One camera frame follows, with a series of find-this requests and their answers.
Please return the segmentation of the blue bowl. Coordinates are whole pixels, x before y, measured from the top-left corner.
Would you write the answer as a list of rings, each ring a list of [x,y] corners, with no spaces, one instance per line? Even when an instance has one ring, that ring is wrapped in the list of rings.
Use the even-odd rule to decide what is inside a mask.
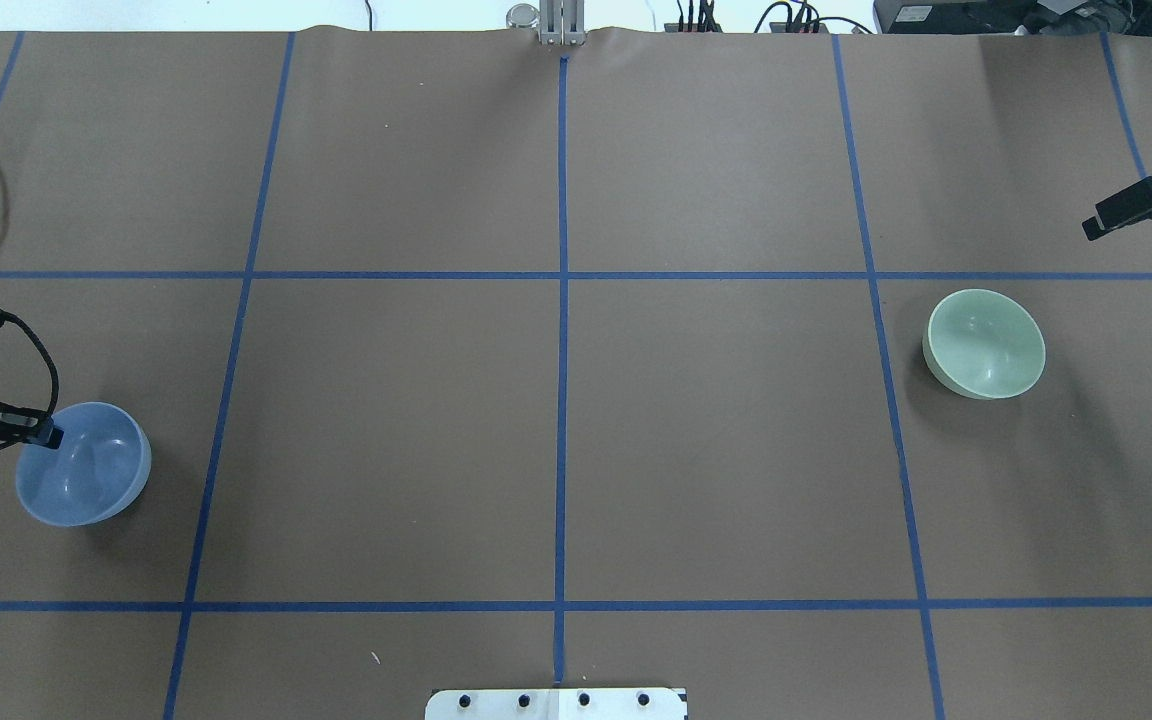
[[[15,465],[15,495],[33,520],[84,526],[113,518],[141,497],[151,473],[145,430],[122,407],[83,402],[52,415],[56,448],[26,445]]]

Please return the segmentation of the green bowl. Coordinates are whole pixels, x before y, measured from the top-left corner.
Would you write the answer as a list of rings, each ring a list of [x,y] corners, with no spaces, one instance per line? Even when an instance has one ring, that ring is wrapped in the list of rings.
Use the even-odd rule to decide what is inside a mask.
[[[922,333],[925,365],[942,386],[973,400],[1018,397],[1046,369],[1043,331],[1005,293],[967,288],[937,302]]]

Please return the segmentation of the black laptop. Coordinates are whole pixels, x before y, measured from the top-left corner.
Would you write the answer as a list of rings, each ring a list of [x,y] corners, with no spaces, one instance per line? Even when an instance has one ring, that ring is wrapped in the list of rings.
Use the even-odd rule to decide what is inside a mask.
[[[1152,37],[1152,1],[874,1],[882,35]]]

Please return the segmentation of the aluminium frame post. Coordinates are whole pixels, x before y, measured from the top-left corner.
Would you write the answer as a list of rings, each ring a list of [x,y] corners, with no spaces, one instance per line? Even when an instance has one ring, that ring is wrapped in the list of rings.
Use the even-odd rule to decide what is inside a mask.
[[[579,46],[586,41],[584,0],[536,1],[538,41],[543,46]]]

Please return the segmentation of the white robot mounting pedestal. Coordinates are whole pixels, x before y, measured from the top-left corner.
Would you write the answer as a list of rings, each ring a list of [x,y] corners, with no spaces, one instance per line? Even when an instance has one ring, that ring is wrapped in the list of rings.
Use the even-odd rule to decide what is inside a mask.
[[[453,689],[431,694],[425,719],[687,719],[685,691],[645,688]]]

